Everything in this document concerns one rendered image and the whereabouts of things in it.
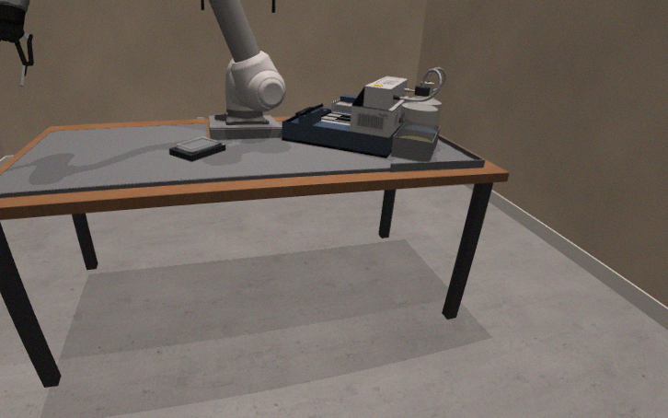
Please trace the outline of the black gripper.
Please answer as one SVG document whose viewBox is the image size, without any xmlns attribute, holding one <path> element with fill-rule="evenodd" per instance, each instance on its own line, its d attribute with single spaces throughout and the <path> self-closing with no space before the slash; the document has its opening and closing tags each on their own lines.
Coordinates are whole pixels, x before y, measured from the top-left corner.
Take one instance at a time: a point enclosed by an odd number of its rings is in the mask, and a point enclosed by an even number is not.
<svg viewBox="0 0 668 418">
<path fill-rule="evenodd" d="M 32 51 L 32 34 L 25 33 L 24 21 L 26 11 L 11 5 L 0 5 L 0 41 L 9 41 L 15 43 L 22 64 L 20 86 L 23 87 L 24 75 L 27 74 L 27 67 L 34 64 Z M 23 53 L 19 39 L 25 37 L 28 45 L 29 61 Z"/>
</svg>

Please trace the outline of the dark grey raised edge strip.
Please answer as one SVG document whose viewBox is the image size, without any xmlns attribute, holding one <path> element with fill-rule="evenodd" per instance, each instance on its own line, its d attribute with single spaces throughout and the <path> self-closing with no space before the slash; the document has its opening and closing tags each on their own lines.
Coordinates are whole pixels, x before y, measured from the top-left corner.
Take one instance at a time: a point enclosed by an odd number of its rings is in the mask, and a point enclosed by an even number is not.
<svg viewBox="0 0 668 418">
<path fill-rule="evenodd" d="M 439 169 L 458 169 L 458 168 L 484 168 L 485 159 L 471 153 L 465 148 L 457 145 L 448 139 L 439 135 L 438 139 L 463 154 L 476 160 L 453 160 L 453 161 L 430 161 L 430 162 L 408 162 L 391 163 L 390 172 L 403 171 L 421 171 L 421 170 L 439 170 Z"/>
</svg>

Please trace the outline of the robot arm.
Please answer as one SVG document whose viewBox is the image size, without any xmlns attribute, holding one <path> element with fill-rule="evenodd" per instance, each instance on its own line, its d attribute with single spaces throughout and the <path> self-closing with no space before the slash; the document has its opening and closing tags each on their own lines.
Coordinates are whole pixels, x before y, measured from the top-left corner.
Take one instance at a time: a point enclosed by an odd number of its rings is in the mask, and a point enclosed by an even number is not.
<svg viewBox="0 0 668 418">
<path fill-rule="evenodd" d="M 209 2 L 233 56 L 225 75 L 226 111 L 214 118 L 225 125 L 269 124 L 262 111 L 283 102 L 284 81 L 269 55 L 259 50 L 240 0 Z"/>
</svg>

